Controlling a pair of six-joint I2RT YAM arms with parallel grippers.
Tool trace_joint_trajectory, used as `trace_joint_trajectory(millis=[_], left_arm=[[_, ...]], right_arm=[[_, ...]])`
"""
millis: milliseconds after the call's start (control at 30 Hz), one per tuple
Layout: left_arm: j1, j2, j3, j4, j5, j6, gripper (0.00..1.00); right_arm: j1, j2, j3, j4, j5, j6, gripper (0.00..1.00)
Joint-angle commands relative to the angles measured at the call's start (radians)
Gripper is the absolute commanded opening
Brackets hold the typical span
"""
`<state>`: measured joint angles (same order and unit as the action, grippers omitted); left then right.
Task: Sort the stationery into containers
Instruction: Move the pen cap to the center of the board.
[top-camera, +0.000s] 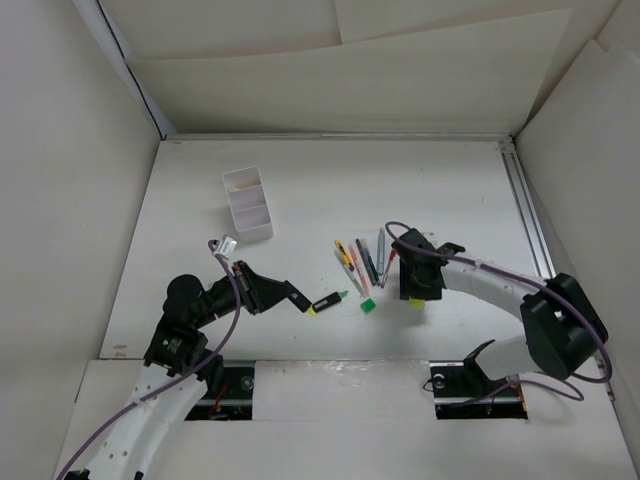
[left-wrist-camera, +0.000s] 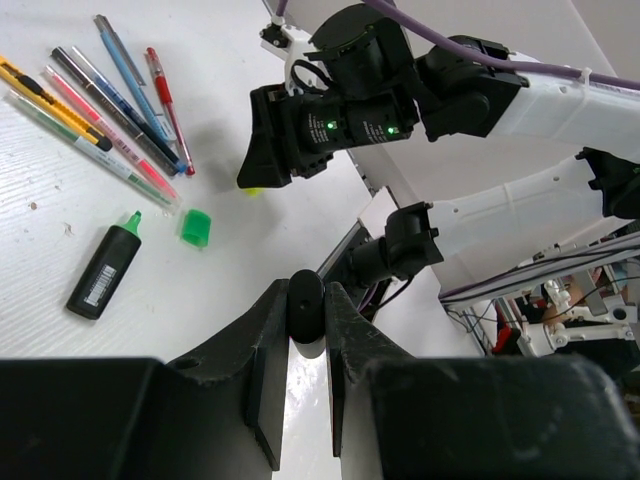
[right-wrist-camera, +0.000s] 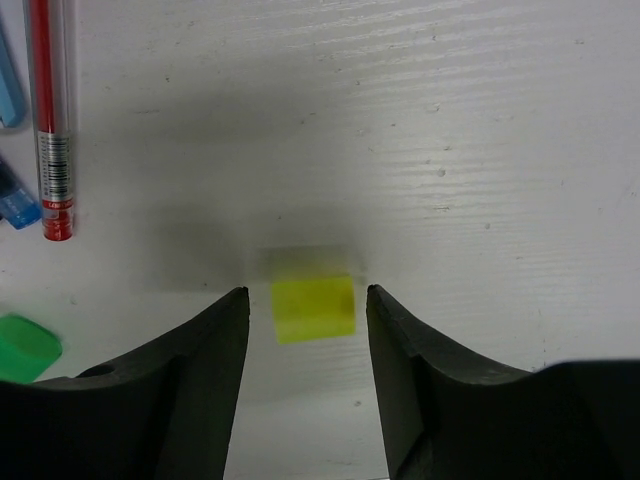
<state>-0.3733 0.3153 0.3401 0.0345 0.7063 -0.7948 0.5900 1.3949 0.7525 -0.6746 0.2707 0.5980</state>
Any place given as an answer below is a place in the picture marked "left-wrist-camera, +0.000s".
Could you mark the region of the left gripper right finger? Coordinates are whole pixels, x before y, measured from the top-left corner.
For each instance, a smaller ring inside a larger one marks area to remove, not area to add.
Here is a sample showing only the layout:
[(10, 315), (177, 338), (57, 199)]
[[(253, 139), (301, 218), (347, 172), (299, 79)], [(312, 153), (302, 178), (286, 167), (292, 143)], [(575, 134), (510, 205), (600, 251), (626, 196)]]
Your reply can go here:
[(333, 453), (345, 479), (635, 479), (615, 384), (576, 356), (417, 358), (324, 298)]

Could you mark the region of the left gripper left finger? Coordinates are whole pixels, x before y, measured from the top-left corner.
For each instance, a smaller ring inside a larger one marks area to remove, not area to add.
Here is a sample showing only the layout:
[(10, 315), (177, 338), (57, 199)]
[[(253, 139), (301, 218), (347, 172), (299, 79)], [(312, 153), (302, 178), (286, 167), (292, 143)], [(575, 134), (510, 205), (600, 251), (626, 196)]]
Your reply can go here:
[(1, 364), (5, 479), (268, 479), (280, 467), (288, 284), (171, 362)]

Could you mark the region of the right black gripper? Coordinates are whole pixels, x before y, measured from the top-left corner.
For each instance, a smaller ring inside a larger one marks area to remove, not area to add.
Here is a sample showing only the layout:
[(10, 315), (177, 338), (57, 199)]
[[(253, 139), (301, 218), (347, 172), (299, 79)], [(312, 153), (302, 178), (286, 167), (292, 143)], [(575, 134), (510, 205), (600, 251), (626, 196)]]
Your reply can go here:
[(334, 92), (290, 96), (282, 85), (250, 93), (252, 133), (236, 182), (282, 188), (311, 178), (337, 151), (408, 139), (419, 121), (412, 99), (386, 92), (364, 100)]

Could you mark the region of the black yellow highlighter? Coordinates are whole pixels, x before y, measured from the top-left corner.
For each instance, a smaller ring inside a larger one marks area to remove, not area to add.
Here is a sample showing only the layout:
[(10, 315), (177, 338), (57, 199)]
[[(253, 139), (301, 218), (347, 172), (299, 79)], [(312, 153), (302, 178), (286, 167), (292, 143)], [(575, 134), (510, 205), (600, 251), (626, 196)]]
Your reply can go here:
[(289, 280), (287, 331), (306, 359), (318, 358), (325, 349), (324, 294), (324, 283), (312, 270), (300, 270)]

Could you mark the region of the black green highlighter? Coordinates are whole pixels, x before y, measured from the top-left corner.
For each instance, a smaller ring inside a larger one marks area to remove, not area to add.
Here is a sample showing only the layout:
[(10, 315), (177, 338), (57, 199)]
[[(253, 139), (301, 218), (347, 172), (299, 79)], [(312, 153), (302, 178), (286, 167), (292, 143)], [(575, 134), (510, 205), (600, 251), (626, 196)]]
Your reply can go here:
[(109, 227), (67, 300), (67, 310), (87, 320), (102, 316), (142, 245), (141, 219), (136, 211), (124, 224)]

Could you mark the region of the yellow highlighter cap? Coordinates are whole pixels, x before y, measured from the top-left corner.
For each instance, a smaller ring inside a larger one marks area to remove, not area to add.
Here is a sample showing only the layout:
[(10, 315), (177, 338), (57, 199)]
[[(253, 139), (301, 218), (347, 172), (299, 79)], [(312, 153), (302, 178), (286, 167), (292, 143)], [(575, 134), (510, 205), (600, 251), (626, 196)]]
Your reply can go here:
[(244, 192), (247, 195), (251, 196), (251, 197), (255, 197), (255, 196), (257, 196), (258, 194), (260, 194), (262, 192), (262, 189), (261, 188), (247, 188), (247, 189), (244, 190)]

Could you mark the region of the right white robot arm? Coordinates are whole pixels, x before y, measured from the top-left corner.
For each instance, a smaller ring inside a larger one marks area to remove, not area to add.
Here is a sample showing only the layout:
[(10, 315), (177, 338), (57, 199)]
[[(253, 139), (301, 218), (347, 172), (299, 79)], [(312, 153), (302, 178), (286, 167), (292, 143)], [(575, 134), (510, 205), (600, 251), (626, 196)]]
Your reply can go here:
[(522, 135), (579, 147), (537, 174), (394, 212), (381, 238), (348, 253), (344, 284), (410, 280), (470, 251), (496, 273), (454, 280), (446, 298), (462, 302), (638, 254), (595, 230), (639, 216), (636, 83), (447, 38), (386, 1), (348, 6), (314, 33), (274, 18), (262, 38), (285, 79), (250, 95), (242, 189), (310, 178), (337, 151), (406, 140), (416, 125), (430, 141)]

